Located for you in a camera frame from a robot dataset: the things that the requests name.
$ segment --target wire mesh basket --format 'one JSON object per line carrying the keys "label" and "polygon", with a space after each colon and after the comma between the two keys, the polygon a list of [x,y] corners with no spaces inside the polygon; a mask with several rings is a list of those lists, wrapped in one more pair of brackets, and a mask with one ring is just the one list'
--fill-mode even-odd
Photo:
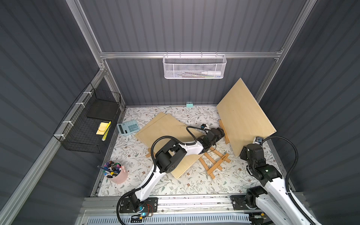
{"label": "wire mesh basket", "polygon": [[67,125],[62,134],[54,134],[54,137],[61,142],[66,150],[101,153],[102,145],[105,143],[102,141],[103,136],[97,135],[96,131],[98,130],[99,124],[104,120],[87,117],[89,110],[97,100],[114,102],[118,105],[117,111],[112,118],[112,123],[118,115],[120,111],[119,104],[121,103],[120,94],[92,89],[81,103],[76,103],[79,104],[79,107],[69,121],[64,121],[67,122]]}
{"label": "wire mesh basket", "polygon": [[221,79],[226,66],[225,55],[180,58],[164,55],[162,61],[166,79]]}

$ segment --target black bracket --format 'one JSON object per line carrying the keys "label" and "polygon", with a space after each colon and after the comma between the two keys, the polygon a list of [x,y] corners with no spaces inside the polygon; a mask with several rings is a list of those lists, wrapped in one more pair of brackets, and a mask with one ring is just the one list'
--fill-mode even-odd
{"label": "black bracket", "polygon": [[[148,205],[152,206],[152,208],[150,207],[149,212],[157,212],[157,203],[158,203],[158,198],[148,198],[144,201],[145,205],[144,208],[141,212],[148,212]],[[130,199],[129,198],[125,198],[124,200],[122,200],[120,202],[120,208],[119,208],[119,213],[133,213],[134,208],[132,207],[131,203],[130,203]]]}
{"label": "black bracket", "polygon": [[248,210],[248,207],[246,207],[245,196],[245,194],[230,196],[234,210]]}

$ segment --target pink pen holder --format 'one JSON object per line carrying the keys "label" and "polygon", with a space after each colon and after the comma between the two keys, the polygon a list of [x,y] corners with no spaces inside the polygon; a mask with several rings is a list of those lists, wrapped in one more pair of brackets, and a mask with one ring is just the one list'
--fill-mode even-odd
{"label": "pink pen holder", "polygon": [[127,179],[127,171],[125,170],[125,166],[119,162],[114,161],[115,164],[120,164],[121,165],[121,171],[119,173],[119,175],[117,175],[116,177],[113,178],[108,178],[107,179],[111,180],[112,182],[114,182],[115,184],[121,184],[123,183],[126,179]]}

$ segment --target floral table mat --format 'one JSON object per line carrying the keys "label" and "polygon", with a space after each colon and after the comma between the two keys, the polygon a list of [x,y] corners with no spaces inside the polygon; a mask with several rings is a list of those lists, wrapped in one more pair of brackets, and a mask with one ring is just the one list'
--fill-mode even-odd
{"label": "floral table mat", "polygon": [[[159,112],[169,113],[180,122],[189,126],[200,127],[203,123],[210,128],[219,127],[219,114],[215,106],[213,107],[139,107],[127,108],[124,122],[137,120],[140,127],[145,126]],[[275,166],[279,170],[274,156],[267,143],[263,144],[266,162]],[[121,196],[134,188],[137,188],[152,166],[151,157],[147,158],[148,147],[135,138],[134,135],[117,137],[111,160],[120,161],[128,171],[128,178],[123,184],[115,184],[104,178],[98,196]],[[213,180],[202,166],[200,161],[196,161],[179,179],[175,179],[171,174],[165,175],[155,186],[152,195],[180,195],[180,194],[224,194],[224,193],[244,193],[247,188],[260,185],[256,179],[251,177],[246,171],[246,162],[239,156],[235,156],[231,145],[225,144],[224,138],[216,144],[216,150],[220,153],[229,153],[230,163],[221,164],[223,170],[215,169]],[[209,155],[215,160],[219,156],[210,152]],[[213,164],[202,156],[209,168]]]}

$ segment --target yellow sticky note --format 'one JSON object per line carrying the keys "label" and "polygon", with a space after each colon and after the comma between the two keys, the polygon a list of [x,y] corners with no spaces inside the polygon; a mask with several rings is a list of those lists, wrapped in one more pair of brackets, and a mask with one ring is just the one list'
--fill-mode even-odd
{"label": "yellow sticky note", "polygon": [[111,122],[102,122],[99,125],[98,131],[96,132],[96,134],[100,134],[103,135],[106,130],[108,129],[108,127],[110,126]]}

